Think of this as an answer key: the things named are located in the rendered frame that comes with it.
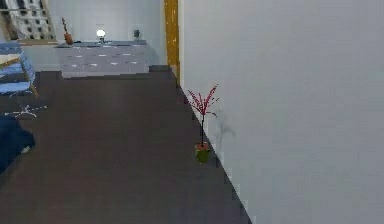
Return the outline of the red house plant green pot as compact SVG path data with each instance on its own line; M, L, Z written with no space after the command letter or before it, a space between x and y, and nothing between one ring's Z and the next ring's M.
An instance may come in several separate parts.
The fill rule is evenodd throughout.
M201 140L195 145L195 157L200 164L207 163L210 155L209 143L204 140L204 124L207 115L217 116L215 112L209 110L209 107L218 101L218 98L214 97L217 88L218 85L213 86L206 96L203 96L200 92L194 93L192 90L188 91L189 95L192 97L192 100L189 102L190 106L201 116Z

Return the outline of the grey chest of drawers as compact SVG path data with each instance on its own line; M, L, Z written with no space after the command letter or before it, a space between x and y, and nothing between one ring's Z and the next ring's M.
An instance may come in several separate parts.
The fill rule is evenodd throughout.
M145 40L59 44L55 51L64 78L148 73Z

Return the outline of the blue striped chair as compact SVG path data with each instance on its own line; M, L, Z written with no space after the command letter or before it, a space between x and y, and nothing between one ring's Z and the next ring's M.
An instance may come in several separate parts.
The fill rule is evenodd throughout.
M35 70L16 41L0 42L0 94L28 91L38 96Z

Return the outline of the framed black white picture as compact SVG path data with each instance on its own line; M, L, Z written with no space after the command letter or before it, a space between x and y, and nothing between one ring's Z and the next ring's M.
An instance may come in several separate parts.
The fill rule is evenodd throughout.
M0 31L6 41L31 45L56 41L47 0L0 0Z

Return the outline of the yellow wooden door frame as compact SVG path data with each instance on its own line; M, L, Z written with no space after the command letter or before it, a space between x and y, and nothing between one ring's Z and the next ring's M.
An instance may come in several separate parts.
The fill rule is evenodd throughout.
M163 0L167 63L174 69L177 85L180 85L178 0Z

